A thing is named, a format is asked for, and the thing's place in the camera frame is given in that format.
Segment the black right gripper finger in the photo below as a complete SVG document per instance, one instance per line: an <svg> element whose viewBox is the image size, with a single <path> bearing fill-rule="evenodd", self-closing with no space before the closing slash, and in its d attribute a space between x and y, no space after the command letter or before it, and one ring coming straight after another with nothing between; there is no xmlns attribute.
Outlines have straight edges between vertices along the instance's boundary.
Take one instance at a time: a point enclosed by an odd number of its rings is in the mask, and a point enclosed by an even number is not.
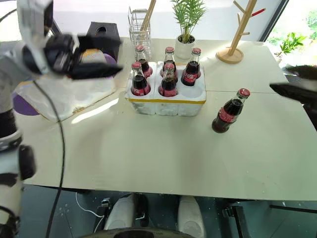
<svg viewBox="0 0 317 238"><path fill-rule="evenodd" d="M270 88L280 96L299 101L301 103L315 103L317 93L289 83L272 83Z"/></svg>
<svg viewBox="0 0 317 238"><path fill-rule="evenodd" d="M317 67L312 65L286 65L286 71L292 75L296 75L302 79L316 80L317 79Z"/></svg>

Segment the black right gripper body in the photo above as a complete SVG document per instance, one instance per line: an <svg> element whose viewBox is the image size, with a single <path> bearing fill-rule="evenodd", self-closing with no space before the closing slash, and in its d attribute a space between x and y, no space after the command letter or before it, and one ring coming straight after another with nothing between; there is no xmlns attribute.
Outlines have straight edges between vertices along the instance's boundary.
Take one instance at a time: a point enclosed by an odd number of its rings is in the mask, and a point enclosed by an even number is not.
<svg viewBox="0 0 317 238"><path fill-rule="evenodd" d="M317 102L308 102L303 104L303 108L309 116L317 115Z"/></svg>

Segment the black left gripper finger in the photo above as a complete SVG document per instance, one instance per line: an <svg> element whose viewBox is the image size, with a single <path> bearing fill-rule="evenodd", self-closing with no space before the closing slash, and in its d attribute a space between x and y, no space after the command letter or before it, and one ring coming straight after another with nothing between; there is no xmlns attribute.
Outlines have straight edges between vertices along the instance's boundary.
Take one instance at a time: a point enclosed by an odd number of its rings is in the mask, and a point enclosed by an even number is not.
<svg viewBox="0 0 317 238"><path fill-rule="evenodd" d="M121 40L107 35L78 35L80 51L90 49L112 50L121 45Z"/></svg>
<svg viewBox="0 0 317 238"><path fill-rule="evenodd" d="M107 64L103 62L80 63L69 72L69 77L73 80L84 80L92 78L112 77L123 70L117 64Z"/></svg>

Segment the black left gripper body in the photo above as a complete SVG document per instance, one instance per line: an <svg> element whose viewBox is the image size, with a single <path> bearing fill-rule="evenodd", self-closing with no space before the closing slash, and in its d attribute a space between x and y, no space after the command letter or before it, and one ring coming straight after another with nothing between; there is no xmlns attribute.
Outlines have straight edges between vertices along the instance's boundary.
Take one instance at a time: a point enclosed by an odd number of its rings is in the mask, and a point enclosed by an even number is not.
<svg viewBox="0 0 317 238"><path fill-rule="evenodd" d="M44 48L50 69L68 77L79 77L81 52L76 35L53 35Z"/></svg>

